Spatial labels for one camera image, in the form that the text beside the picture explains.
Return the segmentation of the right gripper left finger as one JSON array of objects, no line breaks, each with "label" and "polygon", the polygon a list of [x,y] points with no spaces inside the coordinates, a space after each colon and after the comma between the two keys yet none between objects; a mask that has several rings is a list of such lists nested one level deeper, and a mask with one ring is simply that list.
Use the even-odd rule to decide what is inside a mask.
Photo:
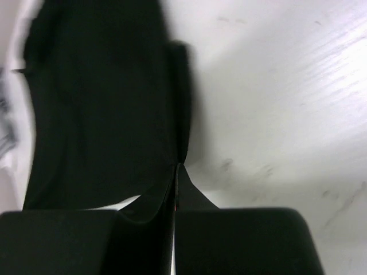
[{"label": "right gripper left finger", "polygon": [[108,245],[109,274],[170,274],[175,166],[115,215]]}]

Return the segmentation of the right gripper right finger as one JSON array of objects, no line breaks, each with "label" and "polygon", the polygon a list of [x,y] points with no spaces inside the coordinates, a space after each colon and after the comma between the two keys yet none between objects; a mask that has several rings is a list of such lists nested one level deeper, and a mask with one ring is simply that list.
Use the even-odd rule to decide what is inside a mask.
[{"label": "right gripper right finger", "polygon": [[309,227],[289,208],[220,209],[175,176],[176,274],[323,274]]}]

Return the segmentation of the black tank top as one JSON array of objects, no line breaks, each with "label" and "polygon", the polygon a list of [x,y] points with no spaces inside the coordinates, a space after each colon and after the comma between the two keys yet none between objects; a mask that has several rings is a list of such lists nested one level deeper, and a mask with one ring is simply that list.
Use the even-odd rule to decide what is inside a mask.
[{"label": "black tank top", "polygon": [[170,180],[189,76],[158,1],[45,1],[23,58],[36,125],[25,209],[114,205]]}]

